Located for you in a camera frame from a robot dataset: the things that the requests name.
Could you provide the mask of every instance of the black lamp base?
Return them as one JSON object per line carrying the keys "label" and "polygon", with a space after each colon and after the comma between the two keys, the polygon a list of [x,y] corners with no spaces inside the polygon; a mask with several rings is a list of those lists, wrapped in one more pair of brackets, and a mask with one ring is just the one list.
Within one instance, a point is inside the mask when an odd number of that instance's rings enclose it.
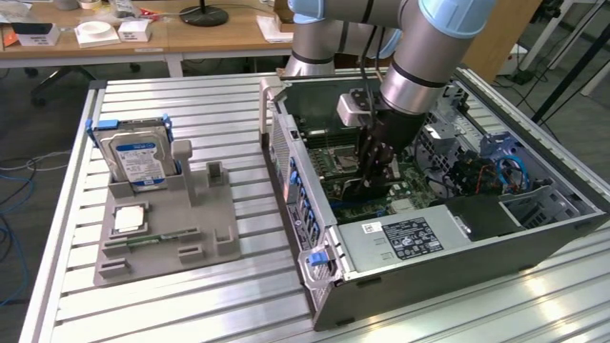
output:
{"label": "black lamp base", "polygon": [[199,9],[199,6],[187,7],[180,11],[180,19],[187,24],[195,26],[218,26],[223,25],[228,21],[228,13],[219,7],[207,6],[206,12],[194,11]]}

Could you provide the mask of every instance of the robotic arm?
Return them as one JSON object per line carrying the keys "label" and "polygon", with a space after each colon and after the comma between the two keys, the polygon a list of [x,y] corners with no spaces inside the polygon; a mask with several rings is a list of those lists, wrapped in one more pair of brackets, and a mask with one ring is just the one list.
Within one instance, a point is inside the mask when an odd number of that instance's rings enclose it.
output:
{"label": "robotic arm", "polygon": [[[288,5],[298,23],[287,68],[292,75],[332,72],[322,65],[332,63],[340,42],[351,44],[343,52],[360,54],[374,26],[402,30],[380,94],[372,101],[376,114],[368,115],[367,102],[359,100],[366,96],[362,92],[343,94],[338,103],[343,123],[362,126],[358,181],[346,184],[343,198],[371,199],[387,193],[391,161],[418,136],[495,0],[290,0]],[[346,35],[346,29],[354,34]],[[387,49],[395,35],[387,34]],[[376,51],[378,43],[371,47]]]}

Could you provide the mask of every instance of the wooden desk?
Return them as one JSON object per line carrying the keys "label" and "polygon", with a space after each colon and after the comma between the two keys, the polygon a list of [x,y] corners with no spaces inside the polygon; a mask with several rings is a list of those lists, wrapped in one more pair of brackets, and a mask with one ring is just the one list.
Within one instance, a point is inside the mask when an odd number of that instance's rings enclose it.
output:
{"label": "wooden desk", "polygon": [[[178,16],[168,21],[156,21],[152,25],[151,41],[129,42],[95,48],[80,49],[72,28],[79,25],[79,18],[91,16],[92,11],[76,9],[59,11],[52,4],[35,3],[32,13],[41,22],[53,22],[61,32],[55,46],[21,46],[19,43],[0,50],[0,68],[69,66],[85,64],[109,64],[145,61],[164,61],[170,76],[182,77],[182,61],[184,59],[211,59],[244,56],[280,56],[290,54],[290,44],[271,44],[262,36],[255,22],[256,15],[267,15],[247,7],[223,6],[226,4],[247,4],[270,11],[268,6],[256,0],[216,0],[228,12],[228,23],[214,28],[184,24]],[[137,1],[136,5],[162,13],[179,13],[194,1]],[[3,26],[8,34],[11,27]]]}

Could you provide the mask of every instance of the metal slotted table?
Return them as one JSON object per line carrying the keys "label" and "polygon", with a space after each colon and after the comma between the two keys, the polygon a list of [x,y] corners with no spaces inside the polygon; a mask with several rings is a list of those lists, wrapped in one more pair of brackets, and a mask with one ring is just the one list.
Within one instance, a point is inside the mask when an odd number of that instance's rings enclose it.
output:
{"label": "metal slotted table", "polygon": [[[89,90],[20,342],[610,339],[610,229],[521,274],[340,329],[311,330],[259,147],[259,81],[271,75],[111,81]],[[163,114],[172,117],[176,139],[192,141],[192,168],[222,160],[230,170],[243,257],[99,288],[92,280],[108,168],[84,135],[85,120]]]}

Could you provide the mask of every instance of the motherboard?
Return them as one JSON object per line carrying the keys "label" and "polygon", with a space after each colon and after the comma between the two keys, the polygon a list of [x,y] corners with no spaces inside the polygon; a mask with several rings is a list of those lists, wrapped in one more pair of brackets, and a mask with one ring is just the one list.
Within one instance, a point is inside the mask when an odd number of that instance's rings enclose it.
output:
{"label": "motherboard", "polygon": [[424,174],[408,158],[399,157],[392,162],[395,182],[384,197],[367,202],[342,201],[344,183],[355,178],[358,157],[355,146],[334,146],[310,149],[308,155],[320,178],[322,188],[331,204],[339,224],[347,224],[428,207],[436,196]]}

